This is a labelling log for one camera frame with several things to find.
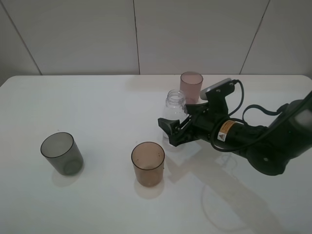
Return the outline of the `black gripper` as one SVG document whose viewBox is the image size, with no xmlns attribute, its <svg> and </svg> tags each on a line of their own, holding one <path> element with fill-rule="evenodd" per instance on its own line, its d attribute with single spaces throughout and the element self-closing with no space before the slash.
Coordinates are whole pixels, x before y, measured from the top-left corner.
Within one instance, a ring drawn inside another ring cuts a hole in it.
<svg viewBox="0 0 312 234">
<path fill-rule="evenodd" d="M 201 104 L 187 104 L 187 116 L 180 120 L 158 119 L 158 126 L 167 135 L 169 143 L 175 147 L 192 142 L 195 131 L 198 137 L 210 139 L 213 128 L 229 113 L 226 96 L 235 90 L 235 82 L 229 81 L 219 88 L 206 93 L 208 100 Z"/>
</svg>

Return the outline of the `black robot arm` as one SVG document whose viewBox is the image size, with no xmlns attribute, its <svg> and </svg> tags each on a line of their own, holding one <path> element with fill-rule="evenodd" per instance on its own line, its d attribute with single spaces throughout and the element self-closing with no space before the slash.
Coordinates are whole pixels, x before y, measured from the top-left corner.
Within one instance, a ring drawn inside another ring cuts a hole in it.
<svg viewBox="0 0 312 234">
<path fill-rule="evenodd" d="M 263 109 L 275 120 L 268 127 L 251 126 L 228 111 L 226 96 L 238 83 L 227 78 L 202 90 L 203 103 L 186 105 L 184 121 L 159 118 L 158 125 L 173 146 L 201 139 L 219 152 L 247 159 L 265 175 L 280 175 L 291 159 L 312 146 L 312 97 L 284 104 L 274 112 Z"/>
</svg>

